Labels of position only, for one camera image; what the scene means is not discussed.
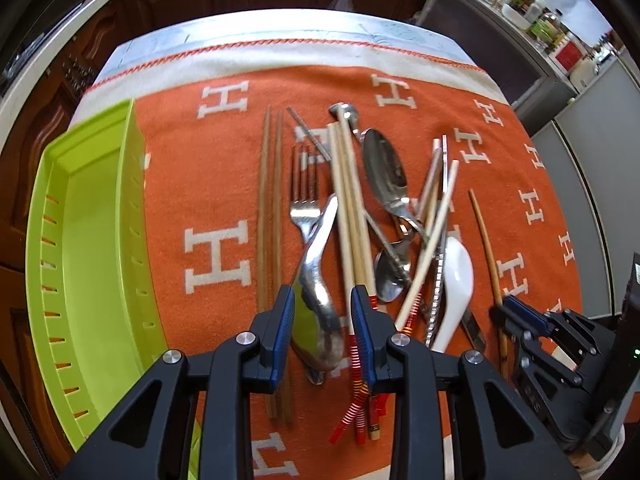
metal spoon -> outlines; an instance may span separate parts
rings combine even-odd
[[[416,209],[418,218],[422,218],[422,214],[424,213],[424,209],[427,205],[428,197],[431,195],[431,190],[433,189],[436,173],[439,171],[442,164],[442,157],[440,156],[441,154],[442,149],[437,148],[433,152],[433,156],[431,157],[431,165],[429,167],[429,171],[422,188],[421,197],[418,202],[418,207]],[[378,298],[380,298],[380,301],[389,303],[400,296],[406,286],[410,286],[405,279],[405,276],[409,274],[409,270],[411,269],[411,260],[409,259],[408,254],[411,243],[414,240],[414,235],[415,231],[413,230],[405,232],[402,240],[400,240],[399,242],[393,242],[391,244],[393,249],[396,251],[396,254],[398,255],[398,259],[404,266],[405,272],[403,272],[402,274],[398,272],[394,263],[389,259],[388,254],[383,251],[378,253],[378,256],[376,257],[374,272],[376,277],[376,291],[378,293]]]
[[[335,120],[338,120],[339,108],[342,109],[344,118],[347,119],[347,123],[349,124],[349,129],[351,130],[351,133],[356,138],[358,143],[362,145],[364,136],[360,133],[358,129],[358,119],[360,118],[360,115],[358,114],[356,107],[350,103],[336,103],[329,106],[329,113],[335,117]]]
[[[409,211],[406,175],[396,150],[382,133],[373,128],[367,128],[363,136],[364,169],[373,194],[382,207],[406,220],[427,244],[429,237],[420,221]]]

orange blanket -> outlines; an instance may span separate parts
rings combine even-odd
[[[337,100],[356,106],[361,128],[373,126],[392,141],[413,197],[419,195],[430,163],[432,139],[448,135],[450,160],[461,163],[449,230],[462,240],[474,263],[471,309],[494,363],[497,339],[487,315],[492,292],[467,195],[470,187],[481,205],[505,292],[518,294],[539,310],[580,310],[578,274],[561,209],[532,143],[508,105],[370,68],[277,68],[188,84],[136,103],[148,152],[148,250],[171,348],[187,354],[209,351],[245,330],[256,313],[257,175],[266,106],[284,110],[293,105],[309,127],[324,128],[332,121],[327,107]],[[283,190],[289,189],[289,147],[294,142],[294,123],[285,114]],[[394,238],[390,219],[365,184],[359,163],[366,206]],[[319,170],[324,203],[331,192],[330,168],[321,164]],[[300,232],[288,221],[284,199],[284,273],[290,280],[302,243]],[[322,273],[344,313],[335,231]],[[389,312],[397,308],[390,304]],[[458,355],[468,348],[458,330],[448,352]],[[264,401],[252,399],[257,476],[347,480],[389,464],[392,413],[382,419],[379,441],[358,447],[353,434],[347,433],[337,445],[328,443],[350,402],[347,366],[327,374],[320,387],[306,380],[293,353],[290,368],[296,413],[292,427],[268,421]]]

green dish rack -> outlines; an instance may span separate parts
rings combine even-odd
[[[131,100],[50,143],[36,174],[29,320],[49,399],[76,450],[167,350],[146,250],[144,159]],[[199,439],[196,423],[192,478]]]

metal fork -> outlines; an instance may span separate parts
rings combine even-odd
[[[316,157],[310,160],[306,144],[301,149],[293,147],[291,161],[291,194],[289,217],[302,233],[302,243],[307,244],[320,218]]]

wooden chopstick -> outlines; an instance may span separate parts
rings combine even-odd
[[[440,149],[438,152],[439,157],[442,158],[442,148],[440,147],[440,139],[433,139],[433,155],[435,156],[436,151]],[[440,170],[438,171],[438,182],[440,181],[440,175],[442,173],[442,165],[440,165]],[[424,225],[424,231],[427,232],[431,236],[431,229],[433,229],[433,221],[436,218],[436,204],[438,203],[438,186],[433,186],[431,188],[431,193],[428,198],[427,207],[424,209],[422,225]]]
[[[329,147],[331,153],[337,154],[339,148],[336,124],[328,124]],[[340,258],[342,261],[342,280],[344,282],[344,301],[347,306],[347,320],[349,322],[349,334],[353,335],[353,321],[351,320],[351,289],[354,285],[353,257],[351,254],[351,238],[349,231],[349,218],[346,208],[346,190],[342,180],[342,165],[339,164],[340,156],[334,155],[331,165],[332,179],[334,181],[334,193],[338,197],[338,233],[340,235]]]
[[[356,282],[361,283],[367,287],[367,293],[369,300],[374,308],[378,307],[377,293],[376,293],[376,279],[373,272],[373,260],[371,258],[371,244],[369,240],[369,229],[367,228],[367,220],[364,213],[364,200],[362,198],[362,188],[360,187],[360,179],[358,178],[358,166],[356,163],[356,156],[353,149],[353,141],[351,140],[351,129],[347,124],[346,118],[343,113],[338,113],[338,124],[340,125],[341,137],[343,142],[344,156],[341,156],[343,160],[347,162],[348,173],[343,175],[343,179],[349,183],[351,188],[351,214],[354,216],[353,223],[357,229],[354,232],[352,241],[352,250],[357,252],[357,259],[359,259],[359,266],[362,270],[362,275],[356,277]],[[378,415],[378,408],[375,400],[371,397],[368,399],[368,412],[369,412],[369,438],[371,440],[380,439],[380,422]]]
[[[356,232],[356,222],[353,216],[353,201],[351,197],[351,189],[348,179],[345,178],[345,174],[348,169],[346,168],[343,138],[342,132],[338,123],[332,123],[327,125],[329,133],[329,142],[332,153],[332,177],[334,181],[334,192],[338,197],[338,229],[340,231],[340,256],[342,259],[342,275],[344,282],[344,295],[347,320],[349,321],[349,352],[350,352],[350,368],[351,368],[351,389],[354,398],[357,397],[362,387],[360,361],[358,358],[358,351],[355,349],[354,344],[354,329],[353,320],[351,319],[351,289],[356,283],[355,277],[355,254],[353,250],[353,243],[356,241],[354,233]],[[356,409],[353,413],[356,425],[356,442],[360,445],[366,443],[365,427],[366,422],[364,420],[363,409]],[[330,439],[331,442],[335,442],[339,436],[346,430],[350,422],[346,421],[343,417],[338,427],[335,429],[334,434]]]
[[[433,224],[433,230],[431,232],[431,237],[429,238],[429,243],[420,252],[417,270],[414,276],[414,282],[409,288],[409,292],[404,298],[402,307],[400,308],[400,312],[398,312],[398,316],[396,317],[396,329],[398,331],[402,331],[402,329],[404,328],[414,301],[418,298],[418,294],[420,294],[422,284],[424,283],[424,279],[426,278],[429,267],[431,266],[431,261],[433,260],[436,246],[440,241],[440,232],[444,228],[446,228],[445,221],[447,219],[447,212],[449,210],[449,204],[451,203],[453,188],[456,183],[456,177],[458,176],[459,164],[460,162],[457,160],[451,162],[451,167],[449,170],[449,180],[447,181],[447,192],[444,194],[442,200],[440,201],[440,207],[438,208],[438,213]]]
[[[276,114],[276,139],[273,152],[273,173],[272,173],[272,196],[271,196],[271,225],[273,237],[271,243],[271,256],[273,264],[271,267],[271,279],[273,289],[271,302],[282,285],[282,110]],[[293,389],[291,384],[291,373],[289,370],[289,359],[285,363],[284,375],[278,390],[280,400],[280,410],[282,418],[287,424],[293,424]]]
[[[469,198],[471,199],[471,204],[474,208],[474,213],[476,214],[476,221],[478,222],[478,227],[480,228],[480,236],[482,237],[482,244],[484,245],[484,255],[486,257],[486,264],[489,267],[489,277],[491,279],[491,289],[494,293],[494,303],[496,305],[502,304],[502,291],[500,290],[500,279],[498,278],[498,267],[495,263],[494,252],[491,248],[491,241],[489,240],[489,233],[486,230],[486,225],[484,224],[484,219],[482,218],[482,213],[480,211],[480,205],[478,204],[478,200],[476,200],[476,194],[473,189],[469,189]],[[500,347],[500,374],[503,378],[507,379],[509,377],[509,369],[508,369],[508,351],[509,351],[509,341],[507,339],[507,335],[500,329],[498,329],[498,341]]]
[[[265,312],[270,309],[269,304],[269,270],[271,262],[268,259],[267,241],[267,180],[269,169],[269,136],[271,126],[271,105],[264,112],[264,125],[262,127],[262,151],[260,152],[260,173],[258,177],[258,226],[256,241],[256,267],[257,267],[257,309]],[[275,395],[265,396],[267,416],[277,418],[278,407]]]
[[[376,280],[373,273],[369,231],[364,216],[364,200],[362,199],[362,188],[360,187],[360,180],[358,179],[358,166],[351,141],[351,130],[343,114],[338,114],[338,123],[340,124],[342,147],[344,149],[342,152],[344,157],[341,157],[341,159],[345,162],[347,169],[342,177],[350,188],[350,211],[353,215],[354,227],[356,229],[354,231],[352,247],[354,250],[357,250],[357,258],[359,259],[361,270],[361,275],[356,276],[356,282],[367,287],[369,297],[375,297]]]

